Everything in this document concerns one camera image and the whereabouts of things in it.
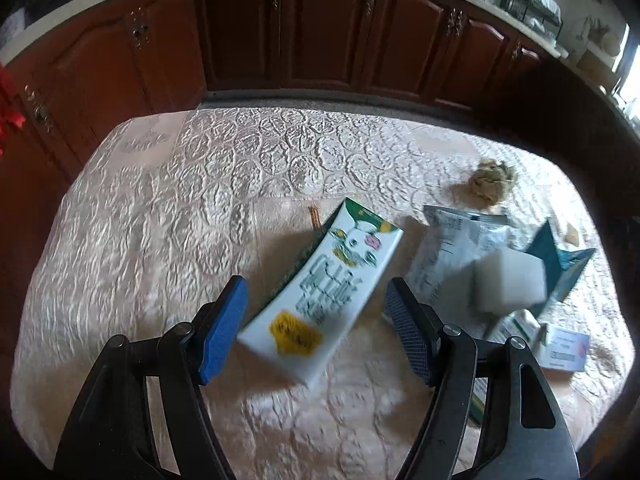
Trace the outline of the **white blue box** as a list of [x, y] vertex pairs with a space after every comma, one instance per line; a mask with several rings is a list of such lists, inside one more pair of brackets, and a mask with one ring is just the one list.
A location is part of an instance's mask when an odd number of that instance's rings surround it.
[[583, 372], [590, 348], [590, 336], [544, 324], [538, 333], [534, 355], [540, 367], [561, 372]]

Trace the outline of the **white sponge block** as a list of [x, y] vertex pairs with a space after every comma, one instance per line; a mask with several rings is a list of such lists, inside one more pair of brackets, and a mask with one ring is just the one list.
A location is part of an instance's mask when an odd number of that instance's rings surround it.
[[547, 299], [541, 258], [501, 247], [474, 263], [474, 296], [480, 312], [506, 316]]

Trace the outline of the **blue snack bag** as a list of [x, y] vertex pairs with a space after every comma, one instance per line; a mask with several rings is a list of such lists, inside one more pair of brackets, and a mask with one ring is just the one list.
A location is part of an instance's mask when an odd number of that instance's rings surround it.
[[526, 254], [539, 258], [544, 263], [546, 276], [547, 298], [529, 307], [529, 312], [539, 318], [553, 301], [564, 301], [582, 276], [587, 264], [596, 252], [594, 248], [581, 250], [560, 249], [555, 244], [555, 238], [550, 221], [547, 220], [538, 229], [533, 240], [526, 248]]

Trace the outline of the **clear plastic bag green item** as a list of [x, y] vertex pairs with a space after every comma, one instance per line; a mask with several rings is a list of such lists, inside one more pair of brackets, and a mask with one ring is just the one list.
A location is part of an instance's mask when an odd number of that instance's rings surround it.
[[405, 280], [416, 298], [434, 309], [464, 309], [470, 303], [474, 262], [506, 246], [512, 222], [504, 214], [437, 206], [423, 212], [428, 227]]

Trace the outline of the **white green milk carton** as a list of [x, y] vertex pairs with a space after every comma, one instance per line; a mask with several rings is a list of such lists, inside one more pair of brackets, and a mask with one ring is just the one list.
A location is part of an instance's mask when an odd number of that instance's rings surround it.
[[321, 226], [239, 342], [306, 386], [324, 371], [372, 296], [404, 235], [399, 226], [346, 198]]

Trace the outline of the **brown paper ball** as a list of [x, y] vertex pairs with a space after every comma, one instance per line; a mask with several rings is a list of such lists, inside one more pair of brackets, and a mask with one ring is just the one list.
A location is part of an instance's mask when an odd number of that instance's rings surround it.
[[515, 168], [495, 159], [482, 159], [468, 180], [470, 192], [487, 206], [495, 206], [518, 182]]

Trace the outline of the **white green medicine box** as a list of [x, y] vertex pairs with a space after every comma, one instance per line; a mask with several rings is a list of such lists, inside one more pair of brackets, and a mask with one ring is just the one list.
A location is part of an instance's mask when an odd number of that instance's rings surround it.
[[[514, 311], [500, 320], [488, 330], [485, 340], [504, 344], [512, 336], [521, 337], [529, 347], [533, 347], [538, 338], [541, 325], [529, 310]], [[473, 422], [480, 426], [484, 420], [488, 379], [474, 380], [472, 405], [470, 416]]]

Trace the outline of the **pink embossed tablecloth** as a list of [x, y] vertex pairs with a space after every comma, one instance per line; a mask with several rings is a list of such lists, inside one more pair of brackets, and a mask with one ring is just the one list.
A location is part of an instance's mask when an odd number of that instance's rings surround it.
[[[257, 311], [326, 219], [352, 198], [401, 227], [403, 274], [427, 205], [468, 209], [484, 159], [518, 173], [501, 206], [523, 247], [550, 222], [599, 248], [576, 188], [547, 159], [456, 130], [371, 115], [213, 108], [115, 127], [62, 199], [30, 281], [11, 379], [12, 417], [46, 465], [107, 339], [160, 336], [230, 276]], [[312, 387], [235, 347], [204, 398], [241, 479], [390, 479], [431, 393], [412, 374], [376, 292]]]

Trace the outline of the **red tassel ornament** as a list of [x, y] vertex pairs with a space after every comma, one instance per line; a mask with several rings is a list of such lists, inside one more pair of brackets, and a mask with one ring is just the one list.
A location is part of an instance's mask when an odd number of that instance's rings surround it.
[[23, 129], [26, 118], [18, 106], [18, 91], [4, 67], [0, 68], [0, 154], [6, 152], [11, 133]]

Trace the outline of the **black dish rack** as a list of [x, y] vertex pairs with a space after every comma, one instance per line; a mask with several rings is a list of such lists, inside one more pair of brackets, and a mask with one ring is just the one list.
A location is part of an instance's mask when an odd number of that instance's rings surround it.
[[557, 40], [562, 10], [554, 0], [500, 0], [500, 8], [541, 36]]

